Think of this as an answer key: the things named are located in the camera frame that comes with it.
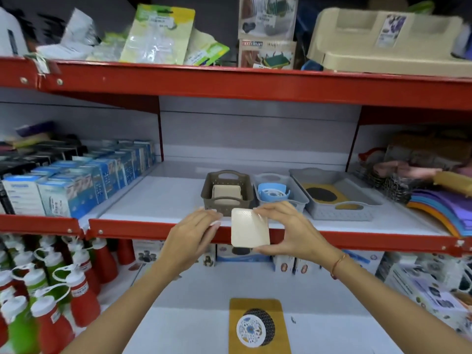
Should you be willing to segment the black round mat yellow card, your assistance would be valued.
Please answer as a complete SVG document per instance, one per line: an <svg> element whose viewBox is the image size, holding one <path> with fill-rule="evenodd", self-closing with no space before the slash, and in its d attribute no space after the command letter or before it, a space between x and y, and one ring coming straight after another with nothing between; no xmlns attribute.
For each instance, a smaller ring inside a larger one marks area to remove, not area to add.
<svg viewBox="0 0 472 354"><path fill-rule="evenodd" d="M307 191L311 198L321 204L334 204L335 209L345 210L361 210L363 206L358 204L344 204L340 203L349 202L350 199L340 190L338 190L333 184L313 184L313 183L301 183L301 186Z"/></svg>

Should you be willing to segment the row of black boxes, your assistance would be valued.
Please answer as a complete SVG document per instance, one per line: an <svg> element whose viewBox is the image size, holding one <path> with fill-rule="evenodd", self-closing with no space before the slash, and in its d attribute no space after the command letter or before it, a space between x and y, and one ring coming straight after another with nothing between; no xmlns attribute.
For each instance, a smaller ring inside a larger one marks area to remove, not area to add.
<svg viewBox="0 0 472 354"><path fill-rule="evenodd" d="M39 166L50 166L59 160L72 160L81 156L88 147L76 136L39 142L27 141L23 145L0 141L0 180L25 175Z"/></svg>

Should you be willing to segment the large grey plastic tray basket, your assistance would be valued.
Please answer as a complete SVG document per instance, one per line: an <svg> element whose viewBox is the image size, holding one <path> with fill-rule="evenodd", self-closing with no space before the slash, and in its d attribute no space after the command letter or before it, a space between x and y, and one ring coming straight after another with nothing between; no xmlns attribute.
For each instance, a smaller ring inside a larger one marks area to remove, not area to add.
<svg viewBox="0 0 472 354"><path fill-rule="evenodd" d="M346 172L308 167L290 169L289 173L308 197L309 203L305 208L314 220L372 221L383 205L381 200L370 194L366 188L361 187L357 179ZM301 186L301 183L333 184L350 199L349 202L340 203L340 205L358 204L363 206L363 209L335 209L334 204L317 203Z"/></svg>

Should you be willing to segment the pile of white clear packets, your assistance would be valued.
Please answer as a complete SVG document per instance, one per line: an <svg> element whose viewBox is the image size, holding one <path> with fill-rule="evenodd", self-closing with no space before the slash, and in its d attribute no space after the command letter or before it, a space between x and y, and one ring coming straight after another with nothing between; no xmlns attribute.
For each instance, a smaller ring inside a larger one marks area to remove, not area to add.
<svg viewBox="0 0 472 354"><path fill-rule="evenodd" d="M36 47L36 54L44 59L93 62L117 62L125 46L127 34L97 33L93 19L75 8L57 44Z"/></svg>

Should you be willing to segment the row of blue white boxes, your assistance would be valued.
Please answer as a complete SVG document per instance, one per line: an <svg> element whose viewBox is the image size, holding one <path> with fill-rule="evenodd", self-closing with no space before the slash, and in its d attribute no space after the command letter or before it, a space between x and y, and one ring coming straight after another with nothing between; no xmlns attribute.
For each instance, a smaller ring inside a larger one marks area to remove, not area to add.
<svg viewBox="0 0 472 354"><path fill-rule="evenodd" d="M157 162L148 140L103 140L81 156L0 180L0 213L80 219Z"/></svg>

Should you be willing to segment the row of small white boxes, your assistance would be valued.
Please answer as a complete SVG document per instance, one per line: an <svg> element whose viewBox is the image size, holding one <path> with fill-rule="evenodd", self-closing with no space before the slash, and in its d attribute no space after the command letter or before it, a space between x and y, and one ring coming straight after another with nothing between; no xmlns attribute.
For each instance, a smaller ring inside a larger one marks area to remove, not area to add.
<svg viewBox="0 0 472 354"><path fill-rule="evenodd" d="M132 240L135 259L142 264L154 263L161 254L164 241ZM385 254L384 251L344 250L349 257L375 274ZM287 255L262 255L249 248L237 248L229 244L210 244L205 252L196 260L201 266L215 267L217 262L260 262L268 263L275 273L293 273L306 275L318 272L320 265Z"/></svg>

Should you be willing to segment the cream square pad in basket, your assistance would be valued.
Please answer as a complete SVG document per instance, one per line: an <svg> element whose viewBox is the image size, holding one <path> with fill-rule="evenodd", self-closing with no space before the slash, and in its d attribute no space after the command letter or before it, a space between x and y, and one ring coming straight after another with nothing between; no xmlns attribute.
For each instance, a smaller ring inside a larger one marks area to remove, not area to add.
<svg viewBox="0 0 472 354"><path fill-rule="evenodd" d="M239 185L216 184L212 189L212 198L215 205L239 206L242 200L241 187Z"/></svg>

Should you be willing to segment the person's right forearm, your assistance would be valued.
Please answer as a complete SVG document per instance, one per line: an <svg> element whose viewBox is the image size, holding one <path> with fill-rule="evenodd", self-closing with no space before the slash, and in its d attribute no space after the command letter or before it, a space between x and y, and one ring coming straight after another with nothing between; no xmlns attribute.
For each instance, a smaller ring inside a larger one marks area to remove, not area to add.
<svg viewBox="0 0 472 354"><path fill-rule="evenodd" d="M471 341L346 256L330 273L349 289L404 354L472 354Z"/></svg>

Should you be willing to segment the person's left hand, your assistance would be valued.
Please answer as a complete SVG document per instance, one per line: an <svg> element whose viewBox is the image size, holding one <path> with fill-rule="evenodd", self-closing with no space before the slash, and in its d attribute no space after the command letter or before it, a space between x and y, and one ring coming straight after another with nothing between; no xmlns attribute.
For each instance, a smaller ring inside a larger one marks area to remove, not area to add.
<svg viewBox="0 0 472 354"><path fill-rule="evenodd" d="M215 210L200 208L177 223L161 249L159 270L171 280L188 270L207 251L222 217Z"/></svg>

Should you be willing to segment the tall brown product box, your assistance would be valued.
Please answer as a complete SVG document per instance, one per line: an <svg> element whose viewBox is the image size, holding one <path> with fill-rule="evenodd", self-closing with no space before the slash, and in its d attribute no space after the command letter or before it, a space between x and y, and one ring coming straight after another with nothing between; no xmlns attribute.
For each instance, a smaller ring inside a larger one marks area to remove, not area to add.
<svg viewBox="0 0 472 354"><path fill-rule="evenodd" d="M291 41L299 0L239 0L238 39Z"/></svg>

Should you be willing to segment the white plastic container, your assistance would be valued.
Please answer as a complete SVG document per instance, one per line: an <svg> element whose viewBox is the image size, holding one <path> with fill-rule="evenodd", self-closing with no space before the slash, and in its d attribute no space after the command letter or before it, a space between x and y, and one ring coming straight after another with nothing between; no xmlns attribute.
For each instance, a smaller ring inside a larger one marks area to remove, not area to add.
<svg viewBox="0 0 472 354"><path fill-rule="evenodd" d="M23 57L28 47L19 21L0 7L0 57Z"/></svg>

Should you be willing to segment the stack of coloured flexible mats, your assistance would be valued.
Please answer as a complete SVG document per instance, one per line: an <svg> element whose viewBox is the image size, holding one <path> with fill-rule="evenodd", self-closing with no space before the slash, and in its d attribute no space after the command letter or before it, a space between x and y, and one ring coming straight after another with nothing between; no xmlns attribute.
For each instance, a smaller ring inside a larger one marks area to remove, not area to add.
<svg viewBox="0 0 472 354"><path fill-rule="evenodd" d="M455 237L472 237L472 198L446 190L415 190L408 208L439 220Z"/></svg>

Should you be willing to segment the small grey plastic basket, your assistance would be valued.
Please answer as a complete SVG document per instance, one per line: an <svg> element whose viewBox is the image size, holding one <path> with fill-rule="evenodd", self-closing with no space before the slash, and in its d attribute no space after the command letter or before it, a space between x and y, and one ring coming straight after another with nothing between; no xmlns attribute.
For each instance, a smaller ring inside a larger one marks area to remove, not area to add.
<svg viewBox="0 0 472 354"><path fill-rule="evenodd" d="M262 202L257 194L257 186L261 183L280 183L285 184L291 190L291 194L287 200L292 206L296 208L299 213L303 213L305 206L309 203L308 197L305 195L301 187L290 176L280 175L277 173L261 173L251 177L256 197L260 205L269 203Z"/></svg>

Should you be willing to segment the beige plastic tray organiser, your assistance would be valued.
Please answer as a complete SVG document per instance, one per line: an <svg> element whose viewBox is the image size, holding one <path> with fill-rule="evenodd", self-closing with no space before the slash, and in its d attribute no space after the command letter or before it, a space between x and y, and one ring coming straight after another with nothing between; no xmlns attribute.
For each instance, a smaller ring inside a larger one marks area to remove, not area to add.
<svg viewBox="0 0 472 354"><path fill-rule="evenodd" d="M326 8L307 58L336 72L472 78L472 61L452 56L460 17Z"/></svg>

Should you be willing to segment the clear packet yellow green card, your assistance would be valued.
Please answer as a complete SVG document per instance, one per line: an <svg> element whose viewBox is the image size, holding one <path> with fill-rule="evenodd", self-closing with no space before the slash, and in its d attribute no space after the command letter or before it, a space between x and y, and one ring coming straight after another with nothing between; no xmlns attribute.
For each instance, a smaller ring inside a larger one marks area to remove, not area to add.
<svg viewBox="0 0 472 354"><path fill-rule="evenodd" d="M139 4L119 61L183 65L195 10Z"/></svg>

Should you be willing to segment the person's right hand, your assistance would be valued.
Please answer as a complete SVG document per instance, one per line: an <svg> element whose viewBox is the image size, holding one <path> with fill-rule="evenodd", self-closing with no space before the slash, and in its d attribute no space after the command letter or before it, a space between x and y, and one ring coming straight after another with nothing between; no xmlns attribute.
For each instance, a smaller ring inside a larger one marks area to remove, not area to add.
<svg viewBox="0 0 472 354"><path fill-rule="evenodd" d="M316 263L330 272L347 258L287 201L264 204L254 209L254 212L284 226L285 234L281 243L286 247L287 256Z"/></svg>

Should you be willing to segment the flat yellow green packet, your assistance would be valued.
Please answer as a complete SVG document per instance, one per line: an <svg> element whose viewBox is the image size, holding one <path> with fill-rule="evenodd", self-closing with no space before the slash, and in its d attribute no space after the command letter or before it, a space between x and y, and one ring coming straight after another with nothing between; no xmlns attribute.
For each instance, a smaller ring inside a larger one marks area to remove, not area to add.
<svg viewBox="0 0 472 354"><path fill-rule="evenodd" d="M196 28L191 31L183 65L208 66L221 59L230 48L215 40L212 35Z"/></svg>

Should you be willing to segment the group of red green squeeze bottles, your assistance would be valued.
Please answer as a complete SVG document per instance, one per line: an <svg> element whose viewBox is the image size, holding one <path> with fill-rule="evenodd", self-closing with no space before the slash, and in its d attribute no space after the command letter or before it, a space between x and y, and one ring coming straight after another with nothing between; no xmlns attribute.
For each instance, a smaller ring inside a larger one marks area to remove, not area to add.
<svg viewBox="0 0 472 354"><path fill-rule="evenodd" d="M0 313L6 324L14 354L60 354L74 339L76 328L86 328L102 313L105 304L116 300L136 279L131 266L119 270L118 277L105 285L105 294L96 295L78 265L60 267L68 272L59 283L36 289L30 295L0 294Z"/></svg>

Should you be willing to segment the person's left forearm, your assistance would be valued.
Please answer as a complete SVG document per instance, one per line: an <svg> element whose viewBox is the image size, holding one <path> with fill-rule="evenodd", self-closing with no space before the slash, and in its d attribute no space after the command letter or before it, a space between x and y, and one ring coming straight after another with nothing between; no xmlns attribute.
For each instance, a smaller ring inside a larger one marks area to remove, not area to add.
<svg viewBox="0 0 472 354"><path fill-rule="evenodd" d="M180 272L161 256L60 354L122 354L148 310Z"/></svg>

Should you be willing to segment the short brown product box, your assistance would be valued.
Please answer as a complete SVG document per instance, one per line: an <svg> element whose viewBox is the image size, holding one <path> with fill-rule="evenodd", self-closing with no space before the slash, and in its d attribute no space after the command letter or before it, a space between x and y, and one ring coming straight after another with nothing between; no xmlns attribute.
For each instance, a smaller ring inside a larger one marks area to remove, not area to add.
<svg viewBox="0 0 472 354"><path fill-rule="evenodd" d="M296 45L295 41L241 39L238 67L293 70Z"/></svg>

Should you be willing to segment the brown plastic basket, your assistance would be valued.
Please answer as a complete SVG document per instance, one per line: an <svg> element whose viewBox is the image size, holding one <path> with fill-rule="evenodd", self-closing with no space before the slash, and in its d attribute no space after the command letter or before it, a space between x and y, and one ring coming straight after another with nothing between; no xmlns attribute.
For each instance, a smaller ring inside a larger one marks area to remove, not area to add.
<svg viewBox="0 0 472 354"><path fill-rule="evenodd" d="M239 206L222 206L215 205L216 199L212 198L212 189L216 184L239 185L241 187L242 200ZM240 173L234 170L222 170L218 172L210 172L205 178L205 182L201 192L201 198L204 202L205 209L212 209L221 213L225 217L231 217L233 208L247 208L254 202L254 190L251 178L248 174Z"/></svg>

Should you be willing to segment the yellow wooden rolling pin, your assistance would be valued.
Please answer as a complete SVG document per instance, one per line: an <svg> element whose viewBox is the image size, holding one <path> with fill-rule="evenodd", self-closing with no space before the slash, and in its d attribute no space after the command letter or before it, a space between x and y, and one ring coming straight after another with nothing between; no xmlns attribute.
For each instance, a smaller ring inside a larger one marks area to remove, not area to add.
<svg viewBox="0 0 472 354"><path fill-rule="evenodd" d="M472 197L472 177L450 171L441 171L433 176L433 183L466 197Z"/></svg>

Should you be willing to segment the red metal shelf rack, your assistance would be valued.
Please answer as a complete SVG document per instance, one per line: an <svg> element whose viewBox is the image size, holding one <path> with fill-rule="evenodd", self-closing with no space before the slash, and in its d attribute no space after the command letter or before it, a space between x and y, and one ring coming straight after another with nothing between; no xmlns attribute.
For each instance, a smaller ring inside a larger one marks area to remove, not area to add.
<svg viewBox="0 0 472 354"><path fill-rule="evenodd" d="M472 121L472 78L0 57L0 87L159 112L158 96L361 105L359 125Z"/></svg>

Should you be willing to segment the blue round plastic strainer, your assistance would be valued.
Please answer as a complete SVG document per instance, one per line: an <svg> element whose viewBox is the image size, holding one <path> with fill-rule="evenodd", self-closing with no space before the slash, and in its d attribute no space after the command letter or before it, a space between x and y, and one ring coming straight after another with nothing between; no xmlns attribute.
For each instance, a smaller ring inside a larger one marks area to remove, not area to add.
<svg viewBox="0 0 472 354"><path fill-rule="evenodd" d="M291 190L285 184L261 183L257 186L257 194L262 202L287 201Z"/></svg>

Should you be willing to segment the pile of white printed boxes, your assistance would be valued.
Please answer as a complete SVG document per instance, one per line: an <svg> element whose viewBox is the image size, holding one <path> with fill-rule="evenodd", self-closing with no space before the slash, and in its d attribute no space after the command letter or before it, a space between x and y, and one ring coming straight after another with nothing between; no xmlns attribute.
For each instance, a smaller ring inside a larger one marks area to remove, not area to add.
<svg viewBox="0 0 472 354"><path fill-rule="evenodd" d="M386 252L378 277L472 340L472 260L444 254Z"/></svg>

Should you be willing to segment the purple yellow sponge pack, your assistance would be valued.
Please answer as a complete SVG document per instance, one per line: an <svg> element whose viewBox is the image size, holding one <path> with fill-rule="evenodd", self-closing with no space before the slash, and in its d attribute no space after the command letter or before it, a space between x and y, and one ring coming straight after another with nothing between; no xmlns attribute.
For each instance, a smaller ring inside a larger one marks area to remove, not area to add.
<svg viewBox="0 0 472 354"><path fill-rule="evenodd" d="M52 120L16 127L14 128L14 136L9 136L4 139L0 137L0 150L14 151L19 148L27 148L40 142L51 140L55 131L56 123Z"/></svg>

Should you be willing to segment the round patterned trivet yellow card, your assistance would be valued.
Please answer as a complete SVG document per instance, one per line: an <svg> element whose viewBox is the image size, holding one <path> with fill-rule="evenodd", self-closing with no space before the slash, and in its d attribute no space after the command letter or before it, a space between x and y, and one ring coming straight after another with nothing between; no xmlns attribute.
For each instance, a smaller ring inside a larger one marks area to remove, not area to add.
<svg viewBox="0 0 472 354"><path fill-rule="evenodd" d="M228 354L292 354L279 300L230 299Z"/></svg>

